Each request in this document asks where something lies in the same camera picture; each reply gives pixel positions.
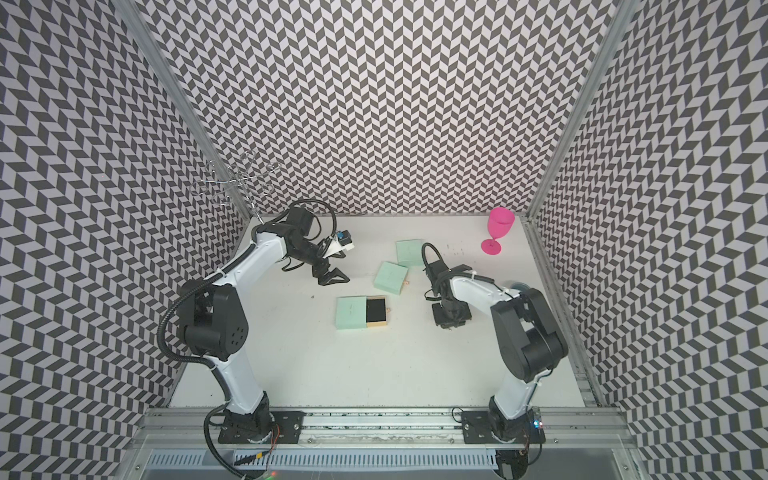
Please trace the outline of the mint green drawer jewelry box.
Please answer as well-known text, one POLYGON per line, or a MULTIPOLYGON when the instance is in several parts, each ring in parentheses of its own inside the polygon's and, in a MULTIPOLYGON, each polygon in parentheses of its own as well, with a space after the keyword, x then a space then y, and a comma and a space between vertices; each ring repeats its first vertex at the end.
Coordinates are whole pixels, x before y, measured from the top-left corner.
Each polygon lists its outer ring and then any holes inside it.
POLYGON ((423 265, 421 239, 399 240, 395 243, 397 263, 407 268, 423 265))

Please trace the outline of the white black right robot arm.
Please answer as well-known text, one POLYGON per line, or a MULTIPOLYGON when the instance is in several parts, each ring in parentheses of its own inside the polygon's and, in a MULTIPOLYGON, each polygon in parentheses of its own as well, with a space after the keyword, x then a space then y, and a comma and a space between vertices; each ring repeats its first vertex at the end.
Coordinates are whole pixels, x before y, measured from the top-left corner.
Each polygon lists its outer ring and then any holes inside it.
POLYGON ((484 423, 500 443, 543 440, 531 402, 540 381, 568 356, 568 345, 542 292, 519 285, 503 287, 471 267, 449 268, 438 260, 425 266, 435 324, 448 329, 466 324, 473 309, 492 320, 501 359, 507 369, 489 400, 484 423))

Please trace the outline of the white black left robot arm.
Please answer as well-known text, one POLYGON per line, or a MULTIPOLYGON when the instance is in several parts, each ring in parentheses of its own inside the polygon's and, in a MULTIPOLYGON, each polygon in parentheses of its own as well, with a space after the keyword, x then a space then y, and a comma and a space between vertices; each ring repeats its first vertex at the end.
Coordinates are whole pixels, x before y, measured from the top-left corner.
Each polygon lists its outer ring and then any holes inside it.
POLYGON ((350 278, 330 260, 344 258, 353 247, 330 204, 300 199, 253 227, 245 250, 216 273, 183 285, 170 313, 178 316, 178 337, 191 352, 188 361, 211 369, 225 394, 222 439, 262 443, 277 437, 268 394, 242 351, 249 334, 246 294, 283 259, 309 265, 320 286, 348 283, 350 278))

